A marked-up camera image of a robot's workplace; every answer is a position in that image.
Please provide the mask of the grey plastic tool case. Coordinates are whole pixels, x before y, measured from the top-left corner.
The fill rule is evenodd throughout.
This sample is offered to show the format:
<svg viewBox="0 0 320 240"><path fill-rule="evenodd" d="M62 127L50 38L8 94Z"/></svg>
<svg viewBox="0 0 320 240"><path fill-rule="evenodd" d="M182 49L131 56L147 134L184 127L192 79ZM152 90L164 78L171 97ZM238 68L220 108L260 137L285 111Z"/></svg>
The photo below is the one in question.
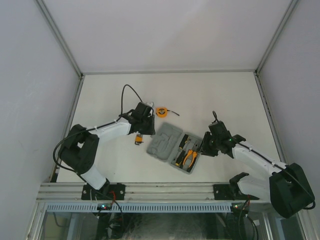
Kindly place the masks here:
<svg viewBox="0 0 320 240"><path fill-rule="evenodd" d="M182 151L179 149L179 144L185 134L189 135L189 141L182 149L185 151L185 155L187 154L188 150L193 148L195 144L199 145L198 157L196 158L196 162L191 172L186 172L181 168L183 161L181 162L180 166L175 165L176 157ZM199 136L189 132L185 132L181 128L174 126L173 124L164 122L156 131L155 135L151 137L151 142L146 149L146 153L151 157L167 163L173 168L190 175L193 172L193 169L195 168L199 157L201 156L200 148L202 141L203 139Z"/></svg>

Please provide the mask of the orange black handled pliers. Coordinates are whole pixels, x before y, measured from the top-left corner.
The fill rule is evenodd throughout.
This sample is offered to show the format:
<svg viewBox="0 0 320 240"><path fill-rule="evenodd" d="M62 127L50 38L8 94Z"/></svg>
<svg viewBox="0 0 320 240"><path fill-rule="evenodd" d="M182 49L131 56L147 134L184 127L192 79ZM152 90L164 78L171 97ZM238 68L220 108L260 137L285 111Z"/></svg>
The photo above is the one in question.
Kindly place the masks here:
<svg viewBox="0 0 320 240"><path fill-rule="evenodd" d="M194 164L196 163L196 159L199 155L198 153L199 145L195 144L192 149L189 149L184 159L182 160L181 168L184 169L187 173L190 173Z"/></svg>

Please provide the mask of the flathead screwdriver black yellow handle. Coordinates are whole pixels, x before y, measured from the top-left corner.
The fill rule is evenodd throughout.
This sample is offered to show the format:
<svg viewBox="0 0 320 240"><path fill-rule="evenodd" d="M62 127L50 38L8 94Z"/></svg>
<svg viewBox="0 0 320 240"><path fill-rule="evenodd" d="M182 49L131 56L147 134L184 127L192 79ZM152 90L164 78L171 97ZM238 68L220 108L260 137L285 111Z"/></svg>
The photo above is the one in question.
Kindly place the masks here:
<svg viewBox="0 0 320 240"><path fill-rule="evenodd" d="M185 151L182 150L182 151L177 155L177 157L175 158L175 165L176 165L176 166L179 167L179 166L181 165L181 162L183 161L184 156L185 156Z"/></svg>

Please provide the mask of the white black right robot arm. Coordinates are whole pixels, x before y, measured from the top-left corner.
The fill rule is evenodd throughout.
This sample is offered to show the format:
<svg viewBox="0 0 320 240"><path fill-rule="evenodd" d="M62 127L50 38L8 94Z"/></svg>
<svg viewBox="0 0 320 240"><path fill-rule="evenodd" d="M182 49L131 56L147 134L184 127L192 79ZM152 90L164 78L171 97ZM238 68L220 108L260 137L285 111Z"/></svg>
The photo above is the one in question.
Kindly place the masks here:
<svg viewBox="0 0 320 240"><path fill-rule="evenodd" d="M202 155L227 155L259 175L242 172L232 177L228 186L232 199L249 196L267 201L284 218L316 207L315 195L299 164L285 164L258 152L243 136L231 135L222 121L215 120L208 128L200 147Z"/></svg>

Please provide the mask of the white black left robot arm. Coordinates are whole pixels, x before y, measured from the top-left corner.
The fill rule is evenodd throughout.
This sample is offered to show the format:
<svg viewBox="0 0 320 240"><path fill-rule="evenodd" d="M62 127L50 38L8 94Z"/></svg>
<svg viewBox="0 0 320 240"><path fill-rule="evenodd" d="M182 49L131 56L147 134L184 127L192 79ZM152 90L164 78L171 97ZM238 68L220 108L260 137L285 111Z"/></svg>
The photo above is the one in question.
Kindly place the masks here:
<svg viewBox="0 0 320 240"><path fill-rule="evenodd" d="M95 164L98 147L104 142L135 133L155 134L153 102L139 102L135 109L101 126L86 128L74 125L67 137L57 144L57 157L92 188L93 196L104 200L109 196L110 182Z"/></svg>

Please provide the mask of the phillips screwdriver black yellow handle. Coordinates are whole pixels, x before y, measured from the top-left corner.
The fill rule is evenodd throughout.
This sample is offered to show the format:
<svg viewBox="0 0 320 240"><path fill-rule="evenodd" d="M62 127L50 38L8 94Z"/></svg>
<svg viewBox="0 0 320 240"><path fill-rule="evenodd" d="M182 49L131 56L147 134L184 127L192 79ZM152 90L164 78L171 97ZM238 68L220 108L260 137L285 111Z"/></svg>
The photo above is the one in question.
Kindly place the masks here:
<svg viewBox="0 0 320 240"><path fill-rule="evenodd" d="M185 145L188 143L188 141L190 140L190 136L188 134L185 134L179 144L179 149L183 150Z"/></svg>

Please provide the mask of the hex key set orange holder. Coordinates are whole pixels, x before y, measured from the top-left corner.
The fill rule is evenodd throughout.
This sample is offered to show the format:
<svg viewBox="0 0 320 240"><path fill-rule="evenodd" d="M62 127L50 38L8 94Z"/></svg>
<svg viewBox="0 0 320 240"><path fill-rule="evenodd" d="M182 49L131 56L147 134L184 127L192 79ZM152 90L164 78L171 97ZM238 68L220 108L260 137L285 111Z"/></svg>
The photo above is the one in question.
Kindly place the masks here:
<svg viewBox="0 0 320 240"><path fill-rule="evenodd" d="M136 134L136 137L135 137L135 141L134 141L134 144L139 146L140 144L142 144L144 141L143 141L143 135L140 134L140 133L137 133Z"/></svg>

